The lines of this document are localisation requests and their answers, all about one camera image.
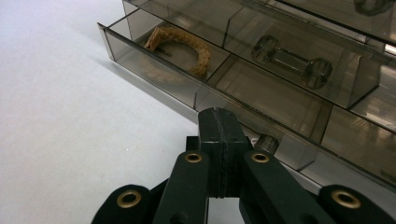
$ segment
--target storage cabinet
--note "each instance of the storage cabinet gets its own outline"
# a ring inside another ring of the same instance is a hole
[[[126,16],[99,28],[113,61],[194,110],[232,110],[295,171],[321,184],[304,169],[325,155],[394,190],[393,4],[363,2],[125,0]],[[204,78],[189,72],[194,49],[145,48],[156,27],[208,46]]]

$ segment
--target metal dumbbell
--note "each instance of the metal dumbbell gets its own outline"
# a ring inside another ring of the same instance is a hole
[[[272,35],[260,38],[251,55],[257,63],[274,63],[300,75],[303,84],[313,90],[323,87],[332,72],[332,64],[329,61],[322,58],[307,60],[282,49]]]

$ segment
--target braided rope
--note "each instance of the braided rope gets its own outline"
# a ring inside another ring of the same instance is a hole
[[[154,51],[161,43],[169,41],[185,44],[198,53],[198,62],[189,71],[194,77],[205,78],[211,57],[209,46],[203,40],[178,28],[156,27],[145,48]]]

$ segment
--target small dumbbell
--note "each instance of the small dumbbell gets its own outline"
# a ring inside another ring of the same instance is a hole
[[[282,49],[272,35],[262,36],[251,55],[257,63],[274,63],[300,75],[303,84],[313,90],[323,87],[332,72],[332,64],[329,61],[322,58],[307,60]]]

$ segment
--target metal grommet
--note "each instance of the metal grommet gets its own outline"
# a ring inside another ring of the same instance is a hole
[[[134,199],[131,200],[130,202],[125,200],[125,197],[128,195],[134,196]],[[120,196],[117,198],[117,204],[121,208],[130,208],[139,204],[140,200],[142,200],[142,195],[137,190],[128,189],[124,191],[122,194],[120,194]]]
[[[197,153],[190,153],[184,157],[184,159],[188,162],[199,162],[202,160],[202,156]]]
[[[267,157],[266,155],[260,153],[260,152],[256,152],[251,154],[251,159],[253,159],[256,162],[260,162],[260,163],[265,163],[268,162],[270,160],[269,157]]]
[[[361,207],[361,201],[352,194],[344,190],[335,190],[332,192],[332,198],[339,204],[347,208],[356,209]]]

